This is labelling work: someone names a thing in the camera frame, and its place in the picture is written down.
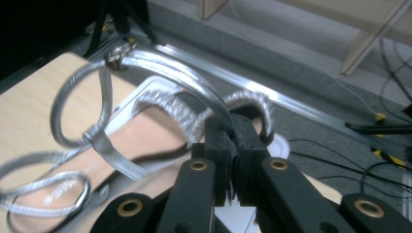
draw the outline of wooden surface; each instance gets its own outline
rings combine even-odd
[[[86,61],[75,54],[65,53],[21,83],[0,95],[0,164],[38,150],[67,150],[57,144],[50,130],[52,102],[63,83]],[[63,112],[63,129],[71,137],[79,137],[100,114],[100,89],[97,74],[93,74],[74,91]],[[113,77],[114,106],[134,88],[130,83]],[[36,166],[20,174],[11,174],[0,183],[2,188],[32,181],[48,166]],[[340,202],[336,190],[310,181],[334,202]],[[6,212],[0,210],[0,232],[9,232]]]

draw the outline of gray floor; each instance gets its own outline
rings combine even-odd
[[[342,77],[339,74],[354,28],[269,0],[253,3],[228,0],[208,20],[198,18],[197,1],[194,0],[150,0],[149,3],[152,28],[162,42],[352,123],[373,124],[374,115],[371,112],[386,113],[378,94],[388,75],[383,69],[378,48],[369,54],[353,75]],[[132,35],[142,33],[135,28]],[[119,43],[122,41],[117,40],[103,53]],[[147,40],[139,43],[143,47],[148,44]],[[87,45],[87,38],[83,38],[68,50],[83,54]],[[399,59],[392,51],[393,42],[386,41],[386,45],[394,67],[399,66]],[[410,47],[398,47],[404,59],[412,55]],[[33,70],[35,68],[27,68],[15,74],[15,77],[23,79]],[[237,89],[208,72],[199,72],[221,95]],[[398,73],[408,86],[412,86],[407,80],[411,72],[410,69],[402,68]],[[127,73],[120,75],[130,82],[140,82]],[[398,115],[402,115],[401,110],[410,104],[394,84],[390,84],[385,91],[385,103]],[[277,119],[277,133],[288,140],[294,140],[291,148],[297,153],[291,155],[291,160],[297,167],[314,178],[335,176],[322,181],[343,194],[360,191],[358,179],[361,174],[304,158],[299,154],[310,154],[359,170],[382,161],[370,152],[370,146],[287,109],[279,107],[274,117]],[[388,119],[392,123],[403,123],[390,114]],[[386,138],[404,145],[411,143],[410,137]],[[342,155],[353,160],[355,165]],[[374,170],[374,173],[402,182],[404,172],[393,166],[385,166]],[[366,181],[383,191],[367,186],[366,193],[381,198],[405,214],[403,189],[371,178]]]

